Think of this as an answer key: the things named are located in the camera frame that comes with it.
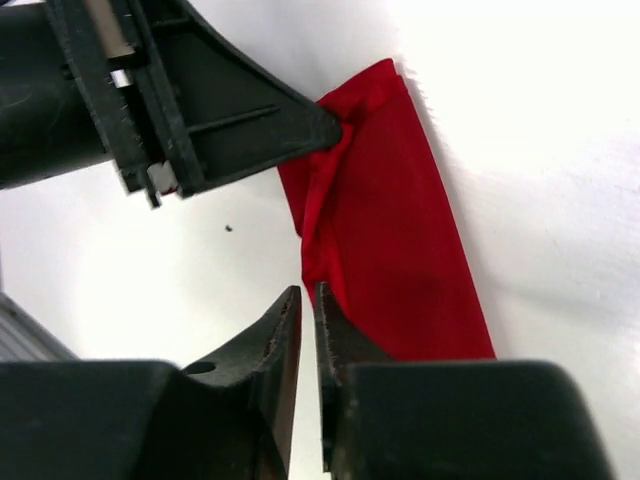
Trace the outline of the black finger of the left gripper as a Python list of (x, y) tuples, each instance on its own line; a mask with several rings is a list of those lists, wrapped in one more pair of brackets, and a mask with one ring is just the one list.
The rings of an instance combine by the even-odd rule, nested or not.
[(201, 193), (329, 149), (337, 117), (221, 36), (186, 1), (147, 1), (144, 15), (177, 107), (183, 193)]

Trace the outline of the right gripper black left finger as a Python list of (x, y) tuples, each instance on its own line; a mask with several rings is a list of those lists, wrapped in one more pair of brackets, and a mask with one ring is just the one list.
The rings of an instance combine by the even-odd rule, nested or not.
[(286, 479), (301, 350), (301, 290), (290, 286), (221, 347), (182, 369), (213, 395), (200, 416), (215, 479)]

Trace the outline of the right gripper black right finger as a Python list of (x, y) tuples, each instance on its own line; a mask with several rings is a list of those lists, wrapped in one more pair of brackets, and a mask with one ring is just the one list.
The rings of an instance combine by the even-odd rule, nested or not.
[(326, 282), (319, 282), (315, 287), (314, 327), (323, 470), (333, 473), (347, 367), (389, 363), (393, 359), (347, 318)]

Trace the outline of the red cloth napkin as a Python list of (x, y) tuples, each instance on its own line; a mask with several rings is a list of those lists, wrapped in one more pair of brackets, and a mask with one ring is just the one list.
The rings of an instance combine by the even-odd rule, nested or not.
[(306, 289), (328, 284), (351, 323), (394, 359), (493, 358), (440, 173), (393, 61), (321, 105), (340, 120), (342, 140), (279, 168)]

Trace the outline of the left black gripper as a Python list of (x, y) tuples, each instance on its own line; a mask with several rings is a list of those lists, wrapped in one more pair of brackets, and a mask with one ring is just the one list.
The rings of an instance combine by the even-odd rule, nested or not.
[(167, 169), (182, 197), (200, 165), (159, 38), (200, 23), (188, 1), (1, 5), (1, 186), (114, 161), (129, 192), (157, 204)]

